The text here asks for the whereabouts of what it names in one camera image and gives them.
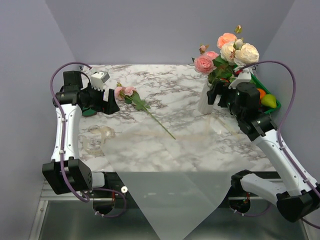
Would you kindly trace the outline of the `green plastic basket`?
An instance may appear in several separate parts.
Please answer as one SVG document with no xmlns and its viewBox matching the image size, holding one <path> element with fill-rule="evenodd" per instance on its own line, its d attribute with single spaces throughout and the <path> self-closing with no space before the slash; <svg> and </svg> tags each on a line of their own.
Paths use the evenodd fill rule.
<svg viewBox="0 0 320 240">
<path fill-rule="evenodd" d="M 259 105 L 260 109 L 263 110 L 266 114 L 271 114 L 272 112 L 281 108 L 281 104 L 258 79 L 255 75 L 251 75 L 251 83 L 255 84 L 257 90 L 259 91 Z"/>
</svg>

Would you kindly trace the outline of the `toy yellow-green pear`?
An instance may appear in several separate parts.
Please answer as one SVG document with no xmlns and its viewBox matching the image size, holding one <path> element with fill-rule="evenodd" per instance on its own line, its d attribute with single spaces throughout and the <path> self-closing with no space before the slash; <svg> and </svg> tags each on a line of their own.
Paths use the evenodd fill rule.
<svg viewBox="0 0 320 240">
<path fill-rule="evenodd" d="M 277 107 L 277 99 L 272 94 L 266 94 L 261 100 L 261 104 L 265 107 L 275 109 Z"/>
</svg>

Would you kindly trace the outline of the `pink double rose stem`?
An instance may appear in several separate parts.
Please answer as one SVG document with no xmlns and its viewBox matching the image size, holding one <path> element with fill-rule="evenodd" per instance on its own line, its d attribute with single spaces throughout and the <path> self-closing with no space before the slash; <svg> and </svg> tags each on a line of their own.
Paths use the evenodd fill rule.
<svg viewBox="0 0 320 240">
<path fill-rule="evenodd" d="M 203 75 L 209 75 L 217 67 L 214 64 L 214 60 L 219 56 L 215 51 L 208 51 L 209 45 L 200 45 L 199 47 L 199 56 L 192 58 L 195 71 Z"/>
</svg>

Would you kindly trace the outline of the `white wrapping paper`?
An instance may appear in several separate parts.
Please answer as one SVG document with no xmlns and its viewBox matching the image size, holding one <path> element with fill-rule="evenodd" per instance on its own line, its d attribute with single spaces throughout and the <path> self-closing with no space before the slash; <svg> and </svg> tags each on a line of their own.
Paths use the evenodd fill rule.
<svg viewBox="0 0 320 240">
<path fill-rule="evenodd" d="M 102 151 L 158 237 L 182 240 L 222 203 L 232 175 L 253 166 L 221 142 L 207 119 L 172 134 L 145 120 Z"/>
</svg>

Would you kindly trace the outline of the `aluminium frame rail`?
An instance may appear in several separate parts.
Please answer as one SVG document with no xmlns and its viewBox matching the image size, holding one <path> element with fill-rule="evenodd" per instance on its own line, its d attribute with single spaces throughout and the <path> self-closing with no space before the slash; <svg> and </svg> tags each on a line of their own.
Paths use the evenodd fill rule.
<svg viewBox="0 0 320 240">
<path fill-rule="evenodd" d="M 45 181 L 29 235 L 30 240 L 87 240 L 91 205 L 71 193 L 56 195 Z"/>
</svg>

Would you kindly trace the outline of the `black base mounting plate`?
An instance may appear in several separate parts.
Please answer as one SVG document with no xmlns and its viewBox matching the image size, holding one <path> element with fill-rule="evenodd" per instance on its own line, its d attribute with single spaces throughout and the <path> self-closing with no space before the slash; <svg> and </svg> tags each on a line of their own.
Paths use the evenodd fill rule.
<svg viewBox="0 0 320 240">
<path fill-rule="evenodd" d="M 111 208 L 140 209 L 145 212 L 170 210 L 214 211 L 231 190 L 233 171 L 135 171 L 101 172 L 105 184 L 84 190 L 84 200 L 107 213 Z"/>
</svg>

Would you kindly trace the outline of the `small pink rose stem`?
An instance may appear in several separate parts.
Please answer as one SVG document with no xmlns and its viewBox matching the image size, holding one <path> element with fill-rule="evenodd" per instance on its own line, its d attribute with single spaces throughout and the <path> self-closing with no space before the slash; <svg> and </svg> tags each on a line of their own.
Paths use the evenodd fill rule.
<svg viewBox="0 0 320 240">
<path fill-rule="evenodd" d="M 172 133 L 150 112 L 151 107 L 143 100 L 138 91 L 133 86 L 123 86 L 120 82 L 117 82 L 114 90 L 114 96 L 116 99 L 123 101 L 127 105 L 132 105 L 137 111 L 143 111 L 148 114 L 153 120 L 155 120 L 162 129 L 170 135 L 174 140 L 176 139 Z"/>
</svg>

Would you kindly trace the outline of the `peach rose stem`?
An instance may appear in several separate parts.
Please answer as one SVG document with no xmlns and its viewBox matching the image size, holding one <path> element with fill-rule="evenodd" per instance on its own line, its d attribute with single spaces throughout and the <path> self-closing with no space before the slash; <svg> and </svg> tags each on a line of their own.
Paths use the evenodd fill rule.
<svg viewBox="0 0 320 240">
<path fill-rule="evenodd" d="M 237 35 L 239 35 L 242 32 L 243 28 L 241 25 L 237 25 L 234 33 L 229 33 L 226 32 L 223 35 L 221 35 L 218 39 L 217 39 L 217 47 L 219 49 L 221 49 L 225 44 L 230 43 L 230 42 L 235 42 L 238 38 Z"/>
</svg>

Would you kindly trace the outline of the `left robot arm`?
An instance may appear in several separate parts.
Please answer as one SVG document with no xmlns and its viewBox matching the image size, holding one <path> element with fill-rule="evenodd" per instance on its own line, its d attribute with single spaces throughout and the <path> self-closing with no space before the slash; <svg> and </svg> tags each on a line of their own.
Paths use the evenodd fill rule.
<svg viewBox="0 0 320 240">
<path fill-rule="evenodd" d="M 89 83 L 83 86 L 81 71 L 63 72 L 63 86 L 54 94 L 57 129 L 53 154 L 49 163 L 43 164 L 42 173 L 57 195 L 72 190 L 91 190 L 101 198 L 107 197 L 111 185 L 105 181 L 102 172 L 93 172 L 80 160 L 78 148 L 79 124 L 84 109 L 112 115 L 120 109 L 113 89 L 104 100 L 104 83 L 110 75 L 96 71 Z"/>
</svg>

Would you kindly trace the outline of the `white ribbed vase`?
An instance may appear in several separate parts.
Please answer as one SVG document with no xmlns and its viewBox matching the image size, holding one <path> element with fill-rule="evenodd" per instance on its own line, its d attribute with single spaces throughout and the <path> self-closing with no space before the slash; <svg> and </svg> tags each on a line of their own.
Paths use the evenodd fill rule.
<svg viewBox="0 0 320 240">
<path fill-rule="evenodd" d="M 207 92 L 210 90 L 211 86 L 212 85 L 209 83 L 209 81 L 207 81 L 204 84 L 204 86 L 202 88 L 202 92 L 200 94 L 200 99 L 199 99 L 199 102 L 198 102 L 197 109 L 203 115 L 211 114 L 212 110 L 213 110 L 213 107 L 214 107 L 212 104 L 208 104 Z"/>
</svg>

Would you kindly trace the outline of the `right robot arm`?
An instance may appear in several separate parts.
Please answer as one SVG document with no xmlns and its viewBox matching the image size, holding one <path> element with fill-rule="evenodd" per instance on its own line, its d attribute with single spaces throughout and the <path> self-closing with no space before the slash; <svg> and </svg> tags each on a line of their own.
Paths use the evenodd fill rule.
<svg viewBox="0 0 320 240">
<path fill-rule="evenodd" d="M 257 176 L 249 170 L 231 178 L 230 191 L 241 196 L 253 193 L 275 205 L 280 214 L 294 223 L 320 207 L 320 184 L 293 155 L 272 118 L 260 108 L 260 92 L 250 82 L 241 82 L 232 89 L 223 82 L 210 87 L 207 102 L 228 108 L 240 130 L 258 146 L 279 174 L 283 186 Z"/>
</svg>

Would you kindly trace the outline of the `white rose stem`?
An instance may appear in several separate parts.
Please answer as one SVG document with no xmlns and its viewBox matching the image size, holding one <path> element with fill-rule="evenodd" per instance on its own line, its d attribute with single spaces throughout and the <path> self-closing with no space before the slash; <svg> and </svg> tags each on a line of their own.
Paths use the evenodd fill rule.
<svg viewBox="0 0 320 240">
<path fill-rule="evenodd" d="M 212 83 L 221 80 L 231 83 L 235 80 L 234 69 L 244 67 L 259 61 L 260 54 L 256 47 L 250 43 L 244 43 L 242 39 L 226 43 L 221 49 L 219 56 L 213 61 L 217 67 L 212 72 Z"/>
</svg>

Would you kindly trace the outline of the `toy orange fruit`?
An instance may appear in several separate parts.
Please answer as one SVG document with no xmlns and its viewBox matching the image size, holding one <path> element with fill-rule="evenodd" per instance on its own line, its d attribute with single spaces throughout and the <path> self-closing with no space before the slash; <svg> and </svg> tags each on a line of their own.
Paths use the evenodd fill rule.
<svg viewBox="0 0 320 240">
<path fill-rule="evenodd" d="M 259 99 L 261 100 L 266 95 L 266 92 L 261 88 L 257 88 L 257 90 L 259 91 Z"/>
</svg>

